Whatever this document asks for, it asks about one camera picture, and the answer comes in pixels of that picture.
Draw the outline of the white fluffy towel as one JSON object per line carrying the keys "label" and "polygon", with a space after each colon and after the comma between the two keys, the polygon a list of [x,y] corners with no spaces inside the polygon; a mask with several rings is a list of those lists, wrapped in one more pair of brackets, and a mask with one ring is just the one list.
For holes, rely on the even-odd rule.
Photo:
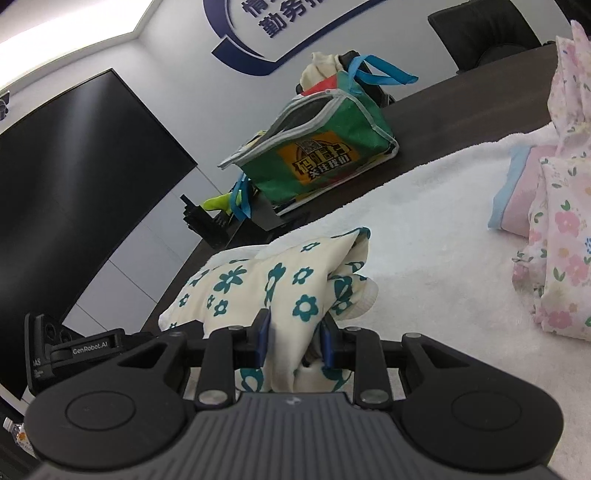
{"label": "white fluffy towel", "polygon": [[547,393],[564,431],[551,466],[569,479],[590,475],[590,338],[544,331],[512,283],[527,238],[490,227],[493,203],[518,147],[554,145],[546,126],[473,146],[420,166],[348,206],[273,241],[276,249],[370,229],[362,275],[379,288],[351,322],[384,337],[420,332]]}

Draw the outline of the black walkie-talkie radio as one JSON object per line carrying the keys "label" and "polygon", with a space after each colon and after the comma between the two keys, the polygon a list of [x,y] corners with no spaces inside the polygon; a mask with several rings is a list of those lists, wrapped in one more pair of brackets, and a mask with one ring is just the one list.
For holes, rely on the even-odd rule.
{"label": "black walkie-talkie radio", "polygon": [[221,248],[228,243],[228,216],[224,212],[211,216],[204,207],[194,204],[186,195],[182,194],[180,200],[184,203],[183,220],[191,231],[211,248]]}

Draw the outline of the cream garment inside bag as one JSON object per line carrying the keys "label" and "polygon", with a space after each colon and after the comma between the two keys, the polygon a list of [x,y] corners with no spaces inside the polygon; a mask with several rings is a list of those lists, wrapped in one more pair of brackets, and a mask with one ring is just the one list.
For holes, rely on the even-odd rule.
{"label": "cream garment inside bag", "polygon": [[318,83],[335,75],[339,71],[347,71],[353,58],[359,56],[356,50],[349,50],[345,54],[311,53],[311,62],[304,68],[301,78],[295,85],[295,94],[301,95]]}

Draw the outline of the black office chair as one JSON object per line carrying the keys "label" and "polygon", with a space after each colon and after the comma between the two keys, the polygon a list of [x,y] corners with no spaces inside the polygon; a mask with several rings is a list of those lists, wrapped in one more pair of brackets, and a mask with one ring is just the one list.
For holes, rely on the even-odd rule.
{"label": "black office chair", "polygon": [[428,22],[457,65],[457,74],[555,43],[541,43],[509,0],[467,1],[430,14]]}

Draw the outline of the pink floral folded garment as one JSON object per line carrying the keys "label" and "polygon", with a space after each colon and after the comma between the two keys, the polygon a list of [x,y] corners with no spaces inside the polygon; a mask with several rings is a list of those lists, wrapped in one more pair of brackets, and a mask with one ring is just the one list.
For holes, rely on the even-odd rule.
{"label": "pink floral folded garment", "polygon": [[556,40],[548,110],[554,145],[518,147],[489,225],[527,238],[512,283],[544,331],[590,338],[590,38]]}

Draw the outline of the cream garment green flowers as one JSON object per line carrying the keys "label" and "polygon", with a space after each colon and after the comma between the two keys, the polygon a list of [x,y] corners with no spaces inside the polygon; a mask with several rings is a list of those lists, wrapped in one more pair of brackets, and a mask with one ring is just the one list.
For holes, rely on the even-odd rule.
{"label": "cream garment green flowers", "polygon": [[159,316],[165,331],[193,320],[204,333],[249,326],[270,311],[270,345],[260,368],[238,368],[240,392],[334,392],[352,377],[322,360],[318,324],[358,318],[379,288],[361,270],[369,256],[370,229],[355,228],[290,248],[270,245],[226,250],[211,258]]}

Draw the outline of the green zippered storage bag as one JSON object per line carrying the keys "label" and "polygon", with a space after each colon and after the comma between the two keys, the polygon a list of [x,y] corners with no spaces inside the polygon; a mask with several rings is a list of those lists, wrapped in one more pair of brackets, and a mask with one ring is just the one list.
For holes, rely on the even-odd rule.
{"label": "green zippered storage bag", "polygon": [[250,217],[250,188],[284,209],[396,156],[400,145],[382,112],[390,100],[384,89],[417,81],[380,57],[360,54],[347,71],[296,94],[269,128],[219,165],[242,171],[229,192],[231,214]]}

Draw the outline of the yellow-green object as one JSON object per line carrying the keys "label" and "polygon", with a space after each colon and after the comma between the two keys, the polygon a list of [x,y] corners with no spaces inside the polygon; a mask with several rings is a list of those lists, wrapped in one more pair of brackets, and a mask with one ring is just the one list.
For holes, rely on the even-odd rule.
{"label": "yellow-green object", "polygon": [[222,211],[226,215],[231,215],[232,210],[230,206],[230,201],[231,193],[225,193],[205,200],[204,202],[202,202],[201,207],[208,212]]}

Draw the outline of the large black wall screen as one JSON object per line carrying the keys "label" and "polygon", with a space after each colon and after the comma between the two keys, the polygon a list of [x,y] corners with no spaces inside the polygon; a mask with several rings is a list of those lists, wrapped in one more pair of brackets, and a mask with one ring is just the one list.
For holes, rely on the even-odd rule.
{"label": "large black wall screen", "polygon": [[129,233],[195,164],[107,70],[1,136],[1,383],[26,387],[24,319],[65,319]]}

